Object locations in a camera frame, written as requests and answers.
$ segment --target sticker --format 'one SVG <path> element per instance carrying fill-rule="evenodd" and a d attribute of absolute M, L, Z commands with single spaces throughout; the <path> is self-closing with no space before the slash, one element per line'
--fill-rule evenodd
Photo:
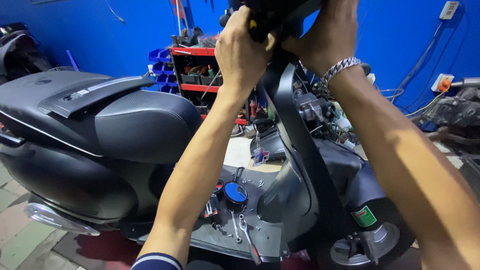
<path fill-rule="evenodd" d="M 270 152 L 265 151 L 265 149 L 260 148 L 260 149 L 255 149 L 253 151 L 254 156 L 253 156 L 253 164 L 252 167 L 257 167 L 262 164 L 265 164 L 265 162 L 268 160 L 270 157 Z"/>
<path fill-rule="evenodd" d="M 80 90 L 77 93 L 79 93 L 80 95 L 85 95 L 85 94 L 88 94 L 89 92 L 87 90 Z"/>
<path fill-rule="evenodd" d="M 365 206 L 358 212 L 351 212 L 350 214 L 352 214 L 353 218 L 360 225 L 360 227 L 371 226 L 377 221 L 368 206 Z"/>

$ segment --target striped sleeve cuff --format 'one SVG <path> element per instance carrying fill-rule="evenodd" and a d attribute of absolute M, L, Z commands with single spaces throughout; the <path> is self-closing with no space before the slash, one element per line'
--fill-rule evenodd
<path fill-rule="evenodd" d="M 131 270 L 183 270 L 183 268 L 174 257 L 155 252 L 140 256 L 133 263 Z"/>

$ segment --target tiled floor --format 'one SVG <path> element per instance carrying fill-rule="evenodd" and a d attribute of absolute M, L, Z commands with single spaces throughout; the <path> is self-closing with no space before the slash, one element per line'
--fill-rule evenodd
<path fill-rule="evenodd" d="M 461 166 L 448 149 L 436 145 L 456 167 Z M 249 149 L 249 139 L 231 139 L 224 163 L 251 169 Z M 275 161 L 257 169 L 275 172 L 280 165 L 281 162 Z M 13 180 L 0 163 L 0 270 L 84 270 L 51 251 L 65 232 L 27 218 L 23 214 L 27 200 L 28 191 Z"/>

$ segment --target blue wall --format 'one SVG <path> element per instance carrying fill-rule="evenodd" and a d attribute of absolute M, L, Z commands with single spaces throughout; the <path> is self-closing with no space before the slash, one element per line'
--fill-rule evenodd
<path fill-rule="evenodd" d="M 177 18 L 169 0 L 61 0 L 31 4 L 29 0 L 1 0 L 0 25 L 21 21 L 42 42 L 42 50 L 58 65 L 71 66 L 65 50 L 72 52 L 79 68 L 112 76 L 148 71 L 148 52 L 171 43 L 178 33 Z M 221 30 L 219 17 L 226 0 L 185 0 L 185 9 L 204 33 Z"/>
<path fill-rule="evenodd" d="M 70 65 L 69 49 L 80 68 L 112 76 L 144 74 L 149 51 L 171 43 L 177 19 L 169 0 L 61 0 L 30 4 L 1 0 L 0 24 L 22 21 L 42 41 L 42 49 L 58 65 Z M 372 66 L 380 89 L 396 88 L 427 48 L 440 20 L 444 0 L 360 0 L 357 56 Z M 439 73 L 456 78 L 480 76 L 480 2 L 463 0 L 454 19 L 445 21 L 425 63 L 396 99 L 405 112 L 433 99 L 430 86 Z M 189 24 L 205 33 L 221 31 L 218 24 L 227 0 L 184 0 L 192 11 Z M 307 18 L 305 29 L 316 13 Z"/>
<path fill-rule="evenodd" d="M 380 89 L 397 88 L 415 66 L 440 24 L 444 5 L 444 0 L 360 0 L 356 56 L 372 66 Z M 479 13 L 478 0 L 462 0 L 453 19 L 444 21 L 424 64 L 395 101 L 405 113 L 435 97 L 430 87 L 440 73 L 456 79 L 480 76 Z M 314 16 L 305 20 L 305 29 Z"/>

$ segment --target acrylic keychain charm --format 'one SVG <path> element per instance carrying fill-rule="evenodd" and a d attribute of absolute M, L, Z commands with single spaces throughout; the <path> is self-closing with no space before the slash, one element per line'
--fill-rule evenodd
<path fill-rule="evenodd" d="M 253 153 L 255 154 L 255 156 L 253 157 L 252 167 L 257 167 L 257 166 L 260 166 L 262 164 L 265 164 L 265 162 L 270 157 L 270 152 L 265 151 L 265 149 L 263 149 L 263 148 L 255 149 L 253 151 Z"/>

